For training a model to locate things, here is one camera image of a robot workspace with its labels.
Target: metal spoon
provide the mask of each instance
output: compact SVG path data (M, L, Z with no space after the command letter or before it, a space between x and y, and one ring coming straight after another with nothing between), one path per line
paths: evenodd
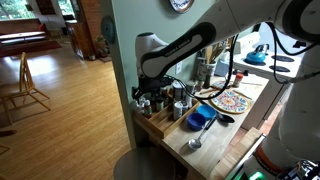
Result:
M191 149L193 150L197 150L199 148L201 148L201 137L204 135L204 133L211 127L211 125L213 124L213 122L215 121L215 117L212 118L212 120L210 120L210 122L206 125L206 127L203 129L202 133L200 134L200 136L198 137L198 139L191 139L188 142L188 145Z

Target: wooden floor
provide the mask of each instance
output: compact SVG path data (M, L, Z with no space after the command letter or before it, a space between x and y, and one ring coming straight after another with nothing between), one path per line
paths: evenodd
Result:
M37 97L51 111L40 104L12 110L8 126L0 107L0 130L18 131L0 138L10 147L0 155L0 179L112 179L130 149L112 62L82 61L61 44L27 54L36 87L51 99ZM1 81L18 77L19 58L0 58Z

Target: wooden shelf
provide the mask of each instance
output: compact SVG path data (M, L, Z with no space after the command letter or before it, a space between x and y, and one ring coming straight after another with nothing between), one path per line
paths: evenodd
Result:
M173 130L175 130L186 118L187 116L194 112L199 106L197 100L192 101L192 107L181 116L178 120L173 120L173 104L168 105L162 111L154 113L149 119L145 118L142 114L134 112L135 119L146 127L150 128L161 139L167 137Z

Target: green wall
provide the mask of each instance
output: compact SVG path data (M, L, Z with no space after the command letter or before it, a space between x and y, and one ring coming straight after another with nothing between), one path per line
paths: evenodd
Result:
M132 147L135 134L130 113L131 87L138 85L135 58L135 38L153 32L170 43L185 33L215 0L195 1L185 14L173 11L169 0L100 0L103 16L112 17L116 27L116 42L110 45L114 71ZM189 80L194 70L195 55L183 60L182 72L176 77ZM174 67L169 70L174 75Z

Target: wire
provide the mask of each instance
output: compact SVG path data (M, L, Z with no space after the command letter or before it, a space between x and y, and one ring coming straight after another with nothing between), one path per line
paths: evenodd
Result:
M199 96L195 96L194 94L192 94L192 92L190 92L187 88L186 88L186 85L179 79L173 77L173 76L169 76L169 75L166 75L170 78L173 78L174 80L177 80L179 82L179 84L183 87L183 89L185 90L186 94L189 95L190 97L192 98L196 98L197 100L201 101L201 100L209 100L209 99L213 99L213 98L216 98L218 97L220 94L223 93L224 90L227 89L228 87L228 84L231 80L231 75L232 75L232 70L233 70L233 54L234 54L234 46L236 44L236 41L238 39L238 35L235 35L233 38L232 38L232 43L231 43L231 48L230 48L230 62L229 62L229 71L228 71L228 77L226 79L226 83L224 84L224 86L222 87L222 89L214 94L213 96L208 96L208 97L199 97Z
M314 47L317 45L317 43L313 43L313 44L311 44L310 46L304 48L304 49L301 50L301 51L298 51L298 52L295 52L295 53L290 53L290 52L288 52L288 51L283 47L282 43L280 42L280 39L279 39L279 37L278 37L278 34L277 34L276 30L275 30L274 25L273 25L271 22L266 22L266 24L267 24L267 25L269 26L269 28L271 29L271 32L272 32L272 34L273 34L273 39L278 43L278 45L279 45L279 47L281 48L281 50L282 50L284 53L286 53L287 55L289 55L289 56L296 56L296 55L302 54L302 53L304 53L304 52L306 52L306 51L314 48Z
M317 75L320 74L320 71L318 72L313 72L313 73L310 73L310 74L306 74L306 75L303 75L301 77L296 77L296 78L291 78L291 79L286 79L284 81L280 81L277 77L277 74L276 74L276 62L277 62L277 43L278 45L280 46L280 48L283 50L284 53L286 53L287 55L290 55L290 56L296 56L296 55L299 55L299 54L302 54L312 48L314 48L315 46L317 46L318 44L317 43L313 43L312 45L304 48L303 50L299 51L299 52L295 52L295 53L290 53L288 52L284 47L283 45L281 44L280 40L279 40L279 37L277 35L277 32L275 30L275 27L274 25L271 23L271 22L266 22L266 24L269 26L269 28L271 29L272 31L272 35L273 35L273 43L274 43L274 68L273 68L273 76L274 76L274 79L279 83L279 84L289 84L289 83L297 83L297 82L300 82L300 81L304 81L306 79L309 79L311 77L315 77Z

